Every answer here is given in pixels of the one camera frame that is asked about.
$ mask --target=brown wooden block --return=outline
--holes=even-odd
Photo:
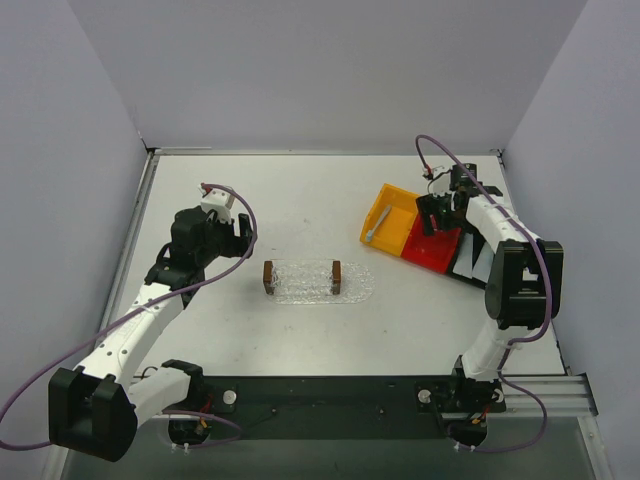
[[[273,295],[275,288],[273,286],[273,262],[267,260],[264,262],[264,270],[262,271],[262,283],[264,285],[264,291],[267,295]]]
[[[342,271],[340,268],[340,262],[338,260],[333,261],[331,274],[331,293],[334,295],[338,295],[340,293],[340,284],[342,283]]]

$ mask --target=gray floor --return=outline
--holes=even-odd
[[[491,421],[487,446],[533,436],[538,420]],[[158,439],[158,425],[140,429],[118,463],[71,453],[65,480],[102,479],[594,479],[575,419],[551,419],[536,446],[517,453],[456,453],[448,440],[245,441],[172,454]]]

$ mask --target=red box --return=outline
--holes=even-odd
[[[460,232],[459,228],[436,231],[435,235],[427,237],[422,232],[422,217],[418,215],[400,256],[429,270],[446,273],[456,253]]]

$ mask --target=black mounting bracket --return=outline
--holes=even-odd
[[[558,242],[537,241],[551,280],[554,318],[560,309],[564,252]],[[525,279],[527,271],[534,279]],[[498,244],[485,289],[485,306],[501,330],[522,326],[532,330],[544,321],[546,295],[540,264],[528,242],[506,240]]]

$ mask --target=cable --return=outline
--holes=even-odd
[[[209,285],[211,283],[217,282],[218,280],[220,280],[220,279],[226,277],[227,275],[229,275],[230,273],[234,272],[240,265],[242,265],[242,263],[247,258],[249,258],[249,255],[251,255],[251,252],[253,251],[253,247],[256,244],[256,241],[258,240],[258,223],[256,222],[256,217],[255,217],[255,215],[253,213],[253,210],[251,209],[251,207],[249,206],[249,204],[247,203],[247,201],[244,198],[242,198],[240,195],[238,195],[238,193],[236,193],[235,191],[231,190],[230,188],[224,187],[222,185],[215,185],[215,184],[206,184],[205,186],[206,187],[215,188],[216,190],[222,190],[223,192],[226,192],[229,195],[237,198],[240,201],[240,203],[242,203],[242,205],[244,205],[244,208],[247,210],[247,213],[249,214],[249,217],[251,218],[251,224],[253,226],[253,234],[251,236],[251,242],[249,243],[249,247],[247,248],[247,251],[245,252],[245,254],[242,257],[240,257],[240,259],[235,264],[233,264],[231,267],[229,267],[227,270],[225,270],[224,272],[216,275],[215,277],[210,278],[209,280],[205,280],[203,282],[196,283],[194,285],[189,285],[188,287],[184,287],[184,288],[175,290],[173,292],[169,292],[169,293],[167,293],[165,295],[161,295],[160,297],[154,298],[153,300],[150,300],[149,302],[147,302],[144,305],[136,308],[135,310],[132,310],[131,312],[127,313],[123,317],[121,317],[118,320],[116,320],[115,322],[113,322],[111,325],[109,325],[106,328],[100,330],[98,333],[96,333],[91,338],[89,338],[88,340],[84,341],[83,343],[81,343],[77,347],[72,348],[71,350],[69,350],[64,355],[56,358],[55,360],[51,361],[50,363],[48,363],[47,365],[42,367],[36,373],[31,375],[31,377],[29,377],[20,387],[18,387],[18,389],[9,397],[9,399],[6,401],[6,403],[2,406],[2,409],[0,410],[0,424],[4,420],[4,417],[7,415],[7,412],[9,411],[11,406],[16,402],[16,400],[20,397],[20,395],[22,395],[24,393],[24,391],[27,388],[29,388],[31,385],[33,385],[33,383],[36,380],[38,380],[40,377],[42,377],[45,373],[47,373],[49,370],[51,370],[56,365],[58,365],[59,363],[62,363],[67,358],[69,358],[69,357],[75,355],[76,353],[84,350],[85,348],[91,346],[100,337],[102,337],[103,335],[115,330],[116,328],[120,327],[121,325],[127,323],[133,317],[135,317],[139,313],[143,312],[146,308],[152,307],[153,305],[156,305],[156,304],[158,304],[160,302],[168,300],[169,298],[175,297],[177,295],[182,295],[183,293],[187,293],[187,292],[190,292],[192,290],[195,290],[195,289],[204,287],[206,285]],[[27,451],[27,450],[36,450],[38,448],[48,447],[49,445],[51,445],[51,442],[40,442],[40,443],[32,443],[32,444],[25,444],[25,445],[14,445],[14,444],[11,444],[11,443],[5,443],[2,440],[0,440],[0,448],[1,449],[10,450],[10,451],[13,451],[13,452],[23,452],[23,451]]]
[[[238,434],[234,437],[228,437],[228,438],[223,438],[221,440],[212,440],[210,442],[205,442],[205,443],[201,443],[199,445],[189,445],[189,450],[195,450],[195,449],[200,449],[200,448],[209,448],[209,447],[217,447],[219,445],[224,445],[225,443],[231,443],[231,442],[235,442],[236,440],[240,440],[240,437],[242,437],[242,428],[240,427],[240,425],[238,425],[237,423],[232,422],[231,420],[227,420],[226,418],[221,418],[218,417],[216,415],[213,415],[211,413],[202,413],[202,412],[187,412],[187,411],[183,411],[183,410],[163,410],[162,411],[163,414],[165,415],[189,415],[191,417],[204,417],[207,420],[213,420],[214,422],[218,422],[221,423],[223,425],[228,425],[231,428],[234,428],[235,430],[238,431]],[[167,444],[168,442],[166,442],[166,440],[161,436],[160,439],[163,441],[163,443]],[[181,448],[183,450],[186,450],[182,445],[177,445],[174,443],[169,444],[171,445],[171,447],[173,447],[174,445],[176,446],[176,448]]]
[[[453,152],[451,152],[451,150],[449,150],[441,142],[439,142],[438,140],[436,140],[435,138],[433,138],[433,137],[431,137],[429,135],[418,135],[416,137],[416,146],[418,146],[418,141],[420,139],[429,140],[431,143],[433,143],[438,148],[440,148],[440,150],[442,150],[444,153],[446,153],[449,156],[449,158],[451,158],[451,160],[453,160],[462,169],[462,171],[467,174],[467,176],[471,179],[471,181],[478,188],[480,193],[482,193],[482,195],[484,195],[486,197],[486,199],[489,201],[489,203],[494,205],[495,208],[497,208],[498,211],[500,213],[502,213],[502,215],[504,215],[504,217],[507,219],[507,221],[516,230],[518,230],[527,239],[527,241],[531,244],[531,248],[533,249],[533,253],[535,254],[536,259],[538,260],[538,263],[540,265],[540,273],[542,275],[542,282],[544,283],[544,292],[545,292],[545,296],[546,296],[546,303],[545,303],[545,308],[544,308],[544,321],[542,322],[542,326],[540,327],[540,330],[535,335],[532,335],[531,337],[512,338],[511,340],[509,340],[507,342],[507,344],[509,346],[512,346],[515,343],[531,343],[531,342],[535,342],[535,341],[541,339],[544,336],[544,334],[547,332],[547,330],[549,329],[549,325],[551,324],[551,310],[552,310],[552,305],[553,305],[553,298],[551,296],[552,295],[551,294],[551,279],[549,278],[549,271],[547,270],[547,265],[544,262],[544,257],[542,255],[542,252],[540,251],[540,248],[538,247],[538,244],[536,243],[534,238],[531,236],[531,234],[527,231],[527,229],[524,228],[522,225],[520,225],[518,222],[516,222],[513,218],[511,218],[511,216],[509,215],[509,212],[507,212],[507,210],[505,210],[504,207],[499,205],[493,199],[493,197],[491,197],[491,195],[489,195],[489,193],[484,189],[482,184],[480,182],[478,182],[476,177],[469,171],[469,169],[467,167],[464,166],[464,164],[458,159],[458,157],[456,157],[453,154]],[[422,156],[422,152],[420,152],[419,148],[418,148],[418,154],[420,155],[420,159],[422,160],[423,164],[426,165],[426,161],[424,160],[424,157]],[[540,410],[542,410],[542,424],[540,425],[540,430],[538,431],[536,436],[533,437],[531,440],[526,441],[524,443],[520,443],[518,445],[513,445],[513,446],[510,446],[510,447],[501,447],[501,448],[471,448],[468,445],[460,444],[460,447],[465,449],[465,450],[474,451],[474,452],[478,452],[478,453],[507,453],[507,452],[515,452],[517,450],[522,450],[524,448],[527,448],[527,447],[530,447],[532,445],[535,445],[542,438],[542,436],[544,435],[544,432],[547,429],[547,419],[548,419],[547,409],[544,406],[544,403],[542,403],[542,400],[540,400],[540,398],[536,394],[534,394],[533,392],[527,390],[526,388],[520,387],[520,386],[516,385],[515,383],[507,380],[504,377],[503,373],[502,373],[502,368],[504,367],[504,364],[507,363],[507,359],[509,358],[509,353],[510,352],[511,352],[511,349],[507,348],[505,350],[505,352],[504,352],[504,355],[502,356],[502,359],[500,360],[500,363],[498,364],[498,378],[505,385],[508,385],[511,388],[513,388],[515,390],[518,390],[519,392],[522,392],[522,393],[524,393],[526,395],[529,395],[531,398],[533,398],[533,400],[536,401],[536,403],[538,405],[540,405]]]
[[[427,161],[424,159],[424,155],[422,154],[422,149],[420,148],[420,139],[422,138],[424,138],[425,140],[431,140],[431,137],[429,137],[428,135],[418,135],[416,137],[416,150],[418,151],[418,155],[420,156],[422,165],[427,171],[427,179],[431,180],[433,178],[433,170],[431,170],[431,167],[429,166]]]
[[[149,378],[150,375],[147,375],[147,370],[153,368],[156,372],[158,371],[158,367],[154,367],[153,365],[150,365],[148,367],[146,367],[144,370],[142,370],[142,373],[140,374],[140,380],[144,380],[145,378]]]
[[[440,177],[442,177],[443,175],[446,175],[447,173],[451,173],[451,169],[449,170],[445,170],[444,172],[439,173],[438,175],[436,175],[433,180],[431,180],[428,184],[427,184],[427,193],[431,193],[431,184],[433,184],[433,182],[435,182],[436,180],[439,180]]]

